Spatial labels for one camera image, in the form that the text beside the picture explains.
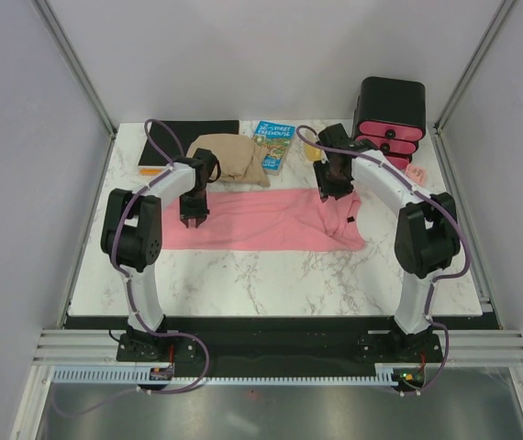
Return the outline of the yellow mug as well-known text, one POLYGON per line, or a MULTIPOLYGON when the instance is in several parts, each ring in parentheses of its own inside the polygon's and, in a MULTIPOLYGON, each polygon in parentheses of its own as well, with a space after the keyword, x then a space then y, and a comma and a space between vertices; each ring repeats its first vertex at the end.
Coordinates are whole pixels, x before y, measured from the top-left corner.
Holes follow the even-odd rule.
MULTIPOLYGON (((301 130, 301 133, 312 144, 318 143, 317 136, 313 131, 304 128, 301 130)), ((304 148, 304 154, 305 154, 307 160, 309 160, 310 162, 321 160, 322 150, 320 148, 315 148, 306 142, 304 142, 303 148, 304 148)))

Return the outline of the pink cube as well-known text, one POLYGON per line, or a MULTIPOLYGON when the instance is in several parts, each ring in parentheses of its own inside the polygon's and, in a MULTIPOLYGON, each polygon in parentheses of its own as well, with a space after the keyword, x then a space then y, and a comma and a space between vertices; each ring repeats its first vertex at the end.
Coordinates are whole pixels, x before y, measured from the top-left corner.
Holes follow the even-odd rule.
POLYGON ((424 186, 427 180, 427 171, 412 163, 406 166, 405 175, 420 186, 424 186))

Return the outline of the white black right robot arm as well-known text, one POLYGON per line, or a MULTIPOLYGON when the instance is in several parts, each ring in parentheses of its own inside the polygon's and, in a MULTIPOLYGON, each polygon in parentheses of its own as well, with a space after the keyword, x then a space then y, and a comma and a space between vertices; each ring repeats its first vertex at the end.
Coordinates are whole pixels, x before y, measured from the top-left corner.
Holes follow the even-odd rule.
POLYGON ((313 164, 322 201, 343 198, 360 183, 396 216, 394 253, 404 272, 400 302, 387 333, 361 337, 362 354, 416 362, 439 342, 430 317, 434 283, 462 248, 455 201, 411 181, 371 140, 352 139, 341 124, 318 132, 317 148, 326 154, 313 164))

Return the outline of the pink t shirt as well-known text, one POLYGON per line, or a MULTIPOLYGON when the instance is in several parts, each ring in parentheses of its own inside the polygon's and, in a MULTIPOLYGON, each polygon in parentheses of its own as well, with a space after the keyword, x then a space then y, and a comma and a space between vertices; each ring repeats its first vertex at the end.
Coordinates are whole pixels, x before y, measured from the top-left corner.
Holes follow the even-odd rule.
POLYGON ((211 192, 207 201, 210 215, 197 228, 181 223, 177 202, 164 210, 164 249, 333 252, 365 246, 355 193, 323 202, 310 188, 211 192))

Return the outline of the black pink drawer unit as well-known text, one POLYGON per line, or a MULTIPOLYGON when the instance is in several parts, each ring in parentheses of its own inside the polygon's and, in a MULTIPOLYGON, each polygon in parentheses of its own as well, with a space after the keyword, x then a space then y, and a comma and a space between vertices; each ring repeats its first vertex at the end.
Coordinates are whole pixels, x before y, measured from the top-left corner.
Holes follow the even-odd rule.
POLYGON ((353 116, 356 140, 368 139, 399 170, 412 162, 426 135, 426 87, 370 76, 362 81, 353 116))

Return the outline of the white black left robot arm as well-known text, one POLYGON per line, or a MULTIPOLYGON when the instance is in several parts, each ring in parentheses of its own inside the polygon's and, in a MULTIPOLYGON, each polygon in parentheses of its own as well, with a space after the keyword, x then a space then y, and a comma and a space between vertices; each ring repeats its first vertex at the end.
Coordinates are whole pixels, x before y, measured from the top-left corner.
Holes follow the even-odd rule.
POLYGON ((177 158, 149 184, 133 192, 110 192, 101 234, 101 250, 121 275, 126 290, 128 323, 118 339, 117 361, 163 361, 172 350, 155 280, 155 262, 163 246, 162 215, 178 203, 175 218, 199 227, 210 214, 206 186, 220 177, 220 163, 208 149, 177 158))

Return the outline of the beige t shirt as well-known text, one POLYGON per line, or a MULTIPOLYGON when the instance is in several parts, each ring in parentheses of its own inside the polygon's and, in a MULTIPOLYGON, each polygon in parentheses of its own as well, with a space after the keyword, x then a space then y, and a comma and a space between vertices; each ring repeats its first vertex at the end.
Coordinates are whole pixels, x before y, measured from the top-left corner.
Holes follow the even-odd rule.
POLYGON ((199 136, 190 145, 187 156, 193 157, 198 149, 210 150, 218 159, 220 171, 212 173, 222 182, 257 184, 263 188, 270 186, 262 162, 265 149, 258 146, 250 137, 233 134, 207 134, 199 136))

